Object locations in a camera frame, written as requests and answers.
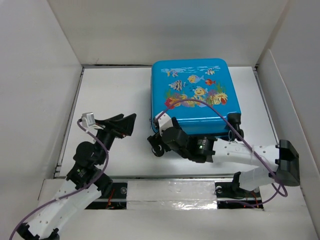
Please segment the blue hard-shell suitcase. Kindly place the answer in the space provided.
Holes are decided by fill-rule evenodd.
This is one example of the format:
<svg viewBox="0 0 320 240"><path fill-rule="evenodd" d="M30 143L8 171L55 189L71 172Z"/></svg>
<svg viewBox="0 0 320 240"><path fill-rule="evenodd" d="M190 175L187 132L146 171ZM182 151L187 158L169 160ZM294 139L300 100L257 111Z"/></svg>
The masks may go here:
<svg viewBox="0 0 320 240"><path fill-rule="evenodd" d="M188 135L236 140L241 108L227 63L221 58L160 60L151 67L151 127L162 111Z"/></svg>

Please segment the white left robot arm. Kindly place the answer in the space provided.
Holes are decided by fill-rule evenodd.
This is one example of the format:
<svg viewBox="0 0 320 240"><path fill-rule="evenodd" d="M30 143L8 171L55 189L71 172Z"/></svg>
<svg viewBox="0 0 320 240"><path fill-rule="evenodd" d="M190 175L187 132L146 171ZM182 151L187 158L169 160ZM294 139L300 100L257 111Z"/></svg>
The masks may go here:
<svg viewBox="0 0 320 240"><path fill-rule="evenodd" d="M105 174L111 146L116 138L132 135L136 117L135 113L128 116L118 114L97 120L91 112L82 114L77 125L94 142L84 141L77 146L74 165L55 196L25 216L13 233L24 240L58 240L59 232L68 220L94 200L107 198L113 184Z"/></svg>

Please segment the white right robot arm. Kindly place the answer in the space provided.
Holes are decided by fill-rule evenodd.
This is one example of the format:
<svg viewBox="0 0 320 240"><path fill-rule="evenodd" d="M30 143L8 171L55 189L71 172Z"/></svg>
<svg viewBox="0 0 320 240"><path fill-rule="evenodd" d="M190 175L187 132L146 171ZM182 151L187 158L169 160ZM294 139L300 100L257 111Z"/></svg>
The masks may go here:
<svg viewBox="0 0 320 240"><path fill-rule="evenodd" d="M301 184L299 154L292 143L281 139L276 145L246 145L214 136L188 135L179 127L147 138L156 157L173 151L195 163L237 163L252 166L249 171L236 171L227 192L242 197L260 186L277 183L297 187Z"/></svg>

